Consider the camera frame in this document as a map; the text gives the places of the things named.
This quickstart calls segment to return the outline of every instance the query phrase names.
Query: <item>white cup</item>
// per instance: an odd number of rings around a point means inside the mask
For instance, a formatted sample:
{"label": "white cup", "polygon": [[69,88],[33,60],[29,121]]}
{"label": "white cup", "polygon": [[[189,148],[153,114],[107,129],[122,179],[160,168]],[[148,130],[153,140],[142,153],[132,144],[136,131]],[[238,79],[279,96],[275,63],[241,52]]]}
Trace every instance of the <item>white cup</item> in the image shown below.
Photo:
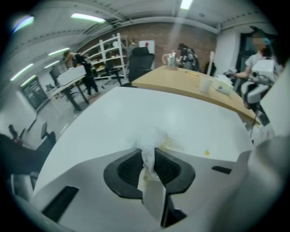
{"label": "white cup", "polygon": [[200,78],[199,90],[201,92],[208,92],[208,89],[212,85],[213,80],[207,78]]}

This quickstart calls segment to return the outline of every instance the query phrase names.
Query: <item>fluorescent light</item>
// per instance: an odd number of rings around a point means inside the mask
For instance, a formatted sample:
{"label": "fluorescent light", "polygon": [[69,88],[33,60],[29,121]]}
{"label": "fluorescent light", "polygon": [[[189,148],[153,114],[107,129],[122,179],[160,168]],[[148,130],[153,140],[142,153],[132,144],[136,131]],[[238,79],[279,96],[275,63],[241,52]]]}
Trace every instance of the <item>fluorescent light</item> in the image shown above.
{"label": "fluorescent light", "polygon": [[31,63],[30,65],[26,66],[24,69],[22,69],[21,71],[19,71],[14,77],[12,77],[10,80],[13,81],[15,80],[17,77],[19,77],[21,75],[21,73],[23,73],[26,69],[29,69],[33,64]]}
{"label": "fluorescent light", "polygon": [[33,75],[31,78],[29,78],[26,82],[24,82],[21,86],[26,85],[28,82],[30,82],[32,79],[34,79],[36,75]]}
{"label": "fluorescent light", "polygon": [[79,13],[72,14],[71,18],[75,18],[75,19],[87,19],[87,20],[91,20],[91,21],[98,22],[98,23],[105,22],[104,19],[100,19],[98,17],[90,16],[90,15],[87,15],[87,14],[79,14]]}
{"label": "fluorescent light", "polygon": [[188,10],[190,8],[190,5],[192,2],[193,2],[193,0],[182,0],[180,8]]}
{"label": "fluorescent light", "polygon": [[34,21],[34,17],[33,17],[33,16],[29,16],[28,18],[24,18],[23,20],[21,20],[21,21],[17,24],[17,26],[16,26],[15,29],[14,29],[14,32],[15,32],[15,31],[18,31],[19,29],[21,29],[21,28],[23,28],[23,27],[25,27],[25,26],[28,26],[28,25],[32,24],[33,21]]}
{"label": "fluorescent light", "polygon": [[54,64],[56,64],[56,63],[58,63],[58,62],[59,62],[59,60],[56,61],[56,62],[53,62],[53,63],[49,64],[48,66],[45,66],[44,68],[49,68],[50,66],[53,66]]}
{"label": "fluorescent light", "polygon": [[66,51],[66,50],[69,50],[69,48],[63,48],[63,49],[57,50],[57,51],[55,51],[55,52],[53,52],[53,53],[50,53],[50,54],[48,54],[48,55],[49,55],[49,56],[52,56],[52,55],[54,55],[54,54],[56,54],[56,53],[60,53],[60,52]]}

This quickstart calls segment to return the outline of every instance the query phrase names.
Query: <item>gray floor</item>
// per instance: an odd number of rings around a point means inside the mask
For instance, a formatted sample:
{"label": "gray floor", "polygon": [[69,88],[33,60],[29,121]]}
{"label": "gray floor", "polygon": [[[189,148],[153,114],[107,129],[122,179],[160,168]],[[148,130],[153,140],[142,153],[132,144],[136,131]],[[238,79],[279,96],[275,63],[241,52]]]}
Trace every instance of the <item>gray floor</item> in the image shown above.
{"label": "gray floor", "polygon": [[[96,81],[101,95],[110,91],[114,87],[120,86],[119,82],[105,85],[106,82],[107,80]],[[121,82],[122,84],[128,83],[125,79],[122,79]],[[81,85],[81,89],[83,90],[85,97],[88,98],[84,85]],[[78,89],[75,87],[72,89],[72,92],[78,92]],[[97,98],[93,98],[89,102],[92,103],[96,99]],[[77,104],[84,102],[84,99],[79,92],[75,94],[74,100]],[[24,145],[28,148],[36,149],[42,143],[40,134],[44,122],[47,122],[48,124],[48,132],[54,131],[56,134],[56,139],[58,140],[80,114],[81,113],[76,114],[73,112],[73,106],[71,102],[67,101],[65,96],[57,100],[50,101],[38,112],[36,122],[33,124],[30,131],[24,134]]]}

